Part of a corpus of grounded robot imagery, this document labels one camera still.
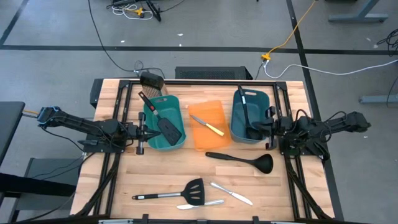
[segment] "gray floor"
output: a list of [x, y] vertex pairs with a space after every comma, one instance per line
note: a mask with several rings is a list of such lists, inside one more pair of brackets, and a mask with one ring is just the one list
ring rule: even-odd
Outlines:
[[[0, 33], [2, 33], [22, 1], [0, 1]], [[107, 11], [107, 0], [92, 0], [93, 14], [105, 45], [120, 46], [187, 46], [274, 47], [283, 43], [292, 31], [286, 2], [260, 0], [194, 1], [163, 13], [162, 23], [130, 21]], [[162, 7], [179, 0], [157, 1]], [[389, 13], [383, 24], [330, 24], [329, 14], [354, 12], [364, 1], [318, 1], [300, 26], [306, 49], [386, 50], [374, 44], [396, 29], [398, 2], [381, 1], [372, 12]], [[297, 17], [301, 17], [311, 1], [293, 0]], [[30, 0], [11, 34], [7, 45], [99, 45], [88, 14], [86, 1]], [[292, 39], [286, 48], [296, 48]], [[256, 74], [260, 53], [253, 52], [110, 52], [124, 68], [132, 68], [136, 60], [146, 67], [160, 67], [168, 78], [174, 77], [176, 66], [240, 66]], [[387, 55], [310, 55], [311, 67], [348, 72], [386, 63], [397, 57]], [[291, 63], [300, 63], [298, 54], [272, 54], [269, 72], [278, 75]], [[329, 145], [331, 160], [345, 219], [368, 223], [395, 223], [398, 219], [398, 152], [394, 137], [398, 133], [397, 109], [385, 105], [361, 105], [361, 95], [387, 94], [397, 76], [398, 64], [357, 75], [336, 77], [311, 72], [322, 118], [334, 112], [359, 111], [372, 124], [362, 134], [333, 135]], [[88, 104], [94, 78], [130, 77], [118, 70], [101, 51], [19, 51], [0, 50], [0, 100], [20, 100], [26, 108], [58, 105], [65, 111], [90, 117], [94, 109]], [[259, 79], [267, 80], [264, 72]], [[281, 80], [303, 80], [300, 68], [291, 68]], [[63, 128], [55, 133], [73, 140], [84, 135]], [[6, 160], [0, 171], [23, 175], [29, 158], [75, 158], [80, 151], [62, 139], [49, 136], [37, 123], [23, 118]], [[0, 211], [5, 221], [7, 209]], [[22, 214], [21, 218], [40, 214]], [[67, 212], [58, 212], [59, 217]]]

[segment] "wooden table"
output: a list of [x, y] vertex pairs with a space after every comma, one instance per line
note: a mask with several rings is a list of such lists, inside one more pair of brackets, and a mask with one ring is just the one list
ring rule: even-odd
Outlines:
[[[95, 120], [112, 117], [118, 83], [118, 79], [104, 80], [95, 112]], [[303, 83], [286, 83], [293, 114], [298, 109], [303, 109], [310, 114]], [[271, 105], [275, 105], [271, 87], [246, 86], [246, 88], [267, 93]], [[258, 216], [260, 220], [293, 220], [284, 158], [278, 149], [265, 151], [265, 142], [263, 141], [255, 145], [233, 142], [228, 148], [218, 150], [247, 159], [269, 153], [274, 159], [274, 169], [270, 174], [263, 174], [254, 167], [241, 162], [210, 159], [205, 157], [204, 152], [194, 149], [187, 105], [221, 100], [226, 119], [229, 122], [233, 93], [237, 90], [236, 85], [167, 85], [167, 90], [180, 100], [187, 140], [181, 149], [170, 152], [159, 152], [146, 144], [143, 156], [135, 154], [136, 142], [133, 146], [126, 148], [119, 165], [111, 217], [142, 218], [143, 214], [149, 214], [150, 219], [252, 220], [253, 216]], [[138, 112], [142, 111], [143, 107], [143, 101], [138, 96], [140, 91], [140, 85], [133, 86], [127, 117], [127, 121], [133, 121], [136, 124]], [[281, 103], [282, 111], [285, 114], [283, 100]], [[84, 163], [71, 214], [78, 212], [98, 187], [103, 157], [104, 154], [97, 153]], [[302, 156], [302, 164], [308, 191], [325, 213], [333, 217], [333, 208], [321, 160], [315, 156]], [[133, 195], [137, 194], [179, 192], [183, 190], [187, 182], [199, 177], [203, 178], [205, 182], [206, 201], [224, 199], [224, 204], [179, 210], [176, 205], [186, 204], [183, 197], [152, 200], [131, 199]], [[211, 181], [247, 197], [254, 205], [247, 205], [211, 187], [209, 185]], [[304, 217], [301, 194], [297, 188], [296, 192], [300, 215]], [[107, 195], [108, 192], [104, 191], [100, 213], [104, 213]]]

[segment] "butter knife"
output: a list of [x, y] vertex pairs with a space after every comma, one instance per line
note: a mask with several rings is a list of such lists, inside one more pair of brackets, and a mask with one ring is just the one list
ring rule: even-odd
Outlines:
[[[221, 199], [221, 200], [214, 200], [214, 201], [210, 201], [210, 202], [205, 202], [204, 205], [220, 205], [222, 203], [224, 203], [224, 200]], [[194, 205], [190, 205], [190, 204], [188, 204], [188, 205], [177, 205], [177, 208], [181, 209], [181, 210], [186, 210], [186, 209], [191, 209], [191, 208], [196, 208], [196, 207], [199, 207], [199, 206], [194, 206]]]
[[244, 203], [247, 203], [247, 204], [249, 204], [249, 205], [253, 205], [253, 203], [252, 203], [249, 199], [247, 199], [246, 197], [243, 197], [243, 196], [240, 195], [240, 194], [237, 194], [237, 193], [232, 192], [232, 191], [230, 191], [230, 190], [228, 190], [228, 189], [225, 189], [224, 187], [222, 187], [222, 186], [216, 184], [215, 182], [210, 182], [210, 185], [213, 186], [213, 187], [215, 187], [215, 188], [217, 188], [217, 189], [220, 189], [220, 190], [223, 190], [223, 191], [229, 193], [230, 195], [236, 197], [237, 199], [241, 200], [241, 201], [244, 202]]

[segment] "black ladle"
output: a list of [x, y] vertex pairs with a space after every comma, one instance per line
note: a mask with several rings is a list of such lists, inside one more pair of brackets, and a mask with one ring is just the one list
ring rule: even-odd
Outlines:
[[241, 101], [243, 105], [245, 127], [246, 127], [246, 137], [253, 140], [262, 140], [262, 134], [250, 125], [248, 116], [248, 106], [246, 104], [246, 97], [244, 96], [243, 89], [241, 85], [238, 85], [239, 95], [241, 96]]
[[217, 153], [217, 152], [206, 152], [206, 156], [215, 158], [215, 159], [224, 159], [224, 160], [233, 160], [233, 161], [239, 161], [239, 162], [245, 162], [248, 163], [255, 168], [259, 169], [259, 171], [269, 174], [272, 171], [272, 168], [274, 167], [274, 161], [272, 160], [272, 156], [270, 154], [265, 154], [257, 159], [240, 159], [236, 158], [233, 156], [229, 156], [226, 154], [222, 153]]

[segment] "slotted spatula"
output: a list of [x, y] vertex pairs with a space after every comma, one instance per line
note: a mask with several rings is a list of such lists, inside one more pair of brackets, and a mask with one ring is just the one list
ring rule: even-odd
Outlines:
[[178, 140], [180, 140], [182, 134], [181, 132], [172, 124], [169, 119], [162, 118], [159, 115], [159, 112], [156, 110], [155, 106], [150, 102], [150, 100], [146, 97], [143, 92], [139, 92], [138, 95], [144, 100], [144, 103], [148, 106], [148, 108], [156, 115], [158, 122], [157, 126], [159, 127], [160, 131], [166, 138], [166, 140], [170, 143], [171, 146], [176, 145]]
[[185, 186], [185, 189], [182, 192], [176, 193], [167, 193], [167, 194], [149, 194], [149, 195], [136, 195], [132, 196], [132, 199], [136, 200], [144, 200], [150, 198], [160, 198], [160, 197], [176, 197], [183, 196], [185, 200], [190, 205], [204, 205], [205, 204], [205, 188], [203, 186], [203, 179], [195, 179], [191, 180]]

